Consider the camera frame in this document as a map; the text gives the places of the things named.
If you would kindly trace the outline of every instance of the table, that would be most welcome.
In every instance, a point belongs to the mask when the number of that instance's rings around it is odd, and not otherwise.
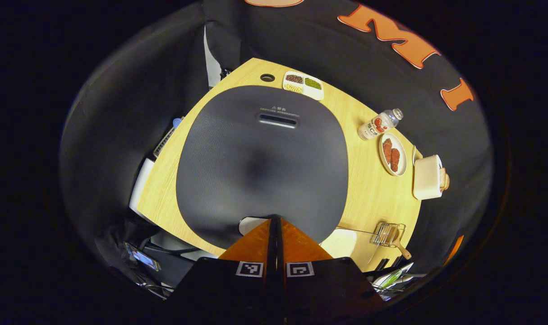
[[[282,88],[284,74],[289,70],[297,71],[280,64],[253,58],[208,91],[186,115],[165,144],[144,186],[138,211],[153,223],[191,245],[209,253],[221,255],[224,249],[206,242],[191,231],[177,205],[175,183],[185,139],[198,113],[217,94],[239,86]],[[263,74],[271,74],[275,80],[263,81],[260,78]],[[406,246],[420,211],[420,200],[412,195],[414,179],[414,169],[411,168],[412,143],[398,130],[391,130],[404,145],[408,168],[402,176],[390,175],[379,158],[377,138],[364,141],[357,133],[358,126],[375,117],[377,113],[325,82],[323,88],[325,95],[320,103],[335,115],[342,126],[348,152],[348,195],[338,226],[374,232],[381,221],[403,223],[406,225],[406,232],[401,243]],[[379,247],[373,259],[362,271],[375,269],[381,259],[389,259],[385,265],[389,267],[400,255],[400,251],[396,248]]]

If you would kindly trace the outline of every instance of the white plate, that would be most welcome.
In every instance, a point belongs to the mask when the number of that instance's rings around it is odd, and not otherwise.
[[[296,83],[296,82],[291,82],[289,80],[286,80],[286,76],[288,76],[289,74],[294,74],[296,76],[302,77],[302,82],[301,83]],[[315,82],[319,83],[320,87],[322,87],[322,89],[317,89],[317,88],[314,88],[314,87],[307,86],[305,84],[306,78],[309,78],[309,79],[314,80]],[[291,84],[292,86],[300,87],[303,90],[304,95],[306,95],[310,98],[316,99],[317,101],[321,101],[321,100],[324,99],[324,84],[323,84],[323,82],[321,80],[319,80],[318,78],[315,78],[313,76],[309,76],[308,74],[301,74],[300,72],[296,72],[296,71],[288,71],[288,72],[286,72],[286,74],[284,74],[284,81],[282,82],[282,88],[284,88],[284,85],[286,85],[286,84]]]
[[[400,161],[398,161],[397,172],[392,171],[392,168],[386,162],[386,156],[384,156],[383,144],[387,139],[390,139],[390,141],[392,142],[392,149],[397,149],[400,152]],[[384,133],[380,136],[378,146],[380,150],[380,159],[382,160],[382,163],[388,173],[391,173],[394,176],[402,176],[406,171],[406,151],[404,151],[404,146],[402,146],[402,142],[400,142],[400,140],[398,140],[398,138],[396,138],[396,136],[392,133]]]
[[[334,259],[351,257],[357,238],[356,231],[337,228],[320,243],[320,246]]]
[[[416,161],[416,146],[412,147],[412,166],[414,166],[414,162]]]

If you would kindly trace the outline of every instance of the sausage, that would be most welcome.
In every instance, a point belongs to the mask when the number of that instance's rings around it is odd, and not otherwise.
[[[397,149],[392,149],[392,162],[390,167],[393,172],[398,171],[398,163],[400,162],[400,152]]]
[[[384,151],[384,157],[386,158],[386,162],[390,164],[392,160],[392,142],[390,139],[386,139],[384,143],[382,144],[382,149]]]

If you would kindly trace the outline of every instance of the dark gray rounded mat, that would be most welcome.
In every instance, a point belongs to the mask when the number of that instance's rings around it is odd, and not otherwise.
[[[307,96],[261,86],[226,90],[201,109],[175,183],[186,224],[227,249],[247,216],[278,214],[322,242],[348,191],[348,153],[338,120]]]

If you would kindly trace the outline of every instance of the hole in table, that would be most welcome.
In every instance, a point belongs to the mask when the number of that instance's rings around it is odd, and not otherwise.
[[[260,76],[260,79],[265,82],[272,82],[276,80],[276,77],[272,76],[271,74],[262,74]]]

